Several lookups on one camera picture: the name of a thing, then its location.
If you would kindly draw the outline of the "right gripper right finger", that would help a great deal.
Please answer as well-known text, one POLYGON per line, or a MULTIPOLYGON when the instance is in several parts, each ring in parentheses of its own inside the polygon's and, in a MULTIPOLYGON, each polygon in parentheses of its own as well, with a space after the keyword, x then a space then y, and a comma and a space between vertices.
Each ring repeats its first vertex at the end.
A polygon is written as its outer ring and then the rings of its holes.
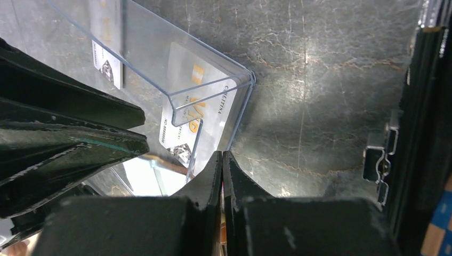
POLYGON ((228 255, 399 255, 384 216, 359 197, 274 197, 223 153, 228 255))

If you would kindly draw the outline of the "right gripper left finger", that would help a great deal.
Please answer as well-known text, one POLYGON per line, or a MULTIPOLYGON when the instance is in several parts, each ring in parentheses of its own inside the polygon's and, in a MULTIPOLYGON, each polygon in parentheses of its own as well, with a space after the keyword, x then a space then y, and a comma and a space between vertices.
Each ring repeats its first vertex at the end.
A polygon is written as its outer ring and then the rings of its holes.
POLYGON ((71 197, 33 255, 219 255, 222 153, 168 197, 71 197))

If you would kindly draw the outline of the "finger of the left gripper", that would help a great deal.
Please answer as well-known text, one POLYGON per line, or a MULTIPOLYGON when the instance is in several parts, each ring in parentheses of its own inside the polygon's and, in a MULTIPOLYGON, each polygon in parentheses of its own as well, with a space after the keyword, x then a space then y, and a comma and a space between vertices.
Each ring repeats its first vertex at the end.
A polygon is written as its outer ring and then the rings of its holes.
POLYGON ((144 124, 144 111, 81 83, 1 40, 1 98, 121 129, 144 124))
POLYGON ((30 212, 148 150, 146 136, 111 126, 2 122, 1 217, 30 212))

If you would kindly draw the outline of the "white VIP credit card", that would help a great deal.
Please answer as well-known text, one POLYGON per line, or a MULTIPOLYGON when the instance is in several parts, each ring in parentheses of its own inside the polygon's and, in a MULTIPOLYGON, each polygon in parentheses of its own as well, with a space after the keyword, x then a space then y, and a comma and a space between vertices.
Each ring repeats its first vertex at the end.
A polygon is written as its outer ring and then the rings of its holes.
POLYGON ((166 78, 175 94, 164 101, 159 142, 197 175, 227 146, 251 72, 199 43, 172 42, 166 78))

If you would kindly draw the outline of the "clear plastic card sleeve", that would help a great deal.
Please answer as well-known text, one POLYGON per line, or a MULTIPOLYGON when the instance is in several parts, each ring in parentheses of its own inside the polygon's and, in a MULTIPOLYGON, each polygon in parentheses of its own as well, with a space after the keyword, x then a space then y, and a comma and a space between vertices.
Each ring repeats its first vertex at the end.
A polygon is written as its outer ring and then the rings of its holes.
MULTIPOLYGON (((107 49, 123 64, 123 87, 120 90, 94 67, 92 41, 103 44, 91 34, 88 1, 1 1, 1 38, 77 81, 139 106, 146 121, 134 127, 133 131, 147 137, 148 153, 180 163, 159 142, 163 104, 175 94, 166 78, 170 44, 196 42, 245 67, 147 10, 144 2, 122 2, 122 54, 107 49)), ((251 84, 237 108, 231 131, 225 133, 230 140, 220 151, 231 147, 254 87, 255 76, 249 71, 251 84)))

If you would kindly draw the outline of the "brown leather card holder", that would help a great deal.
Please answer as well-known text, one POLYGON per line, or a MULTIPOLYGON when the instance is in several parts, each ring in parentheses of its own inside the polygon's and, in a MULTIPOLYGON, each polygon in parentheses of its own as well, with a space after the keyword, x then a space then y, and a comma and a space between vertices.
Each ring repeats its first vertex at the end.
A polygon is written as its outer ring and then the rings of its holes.
POLYGON ((171 196, 194 177, 178 162, 151 153, 111 166, 83 182, 101 196, 171 196))

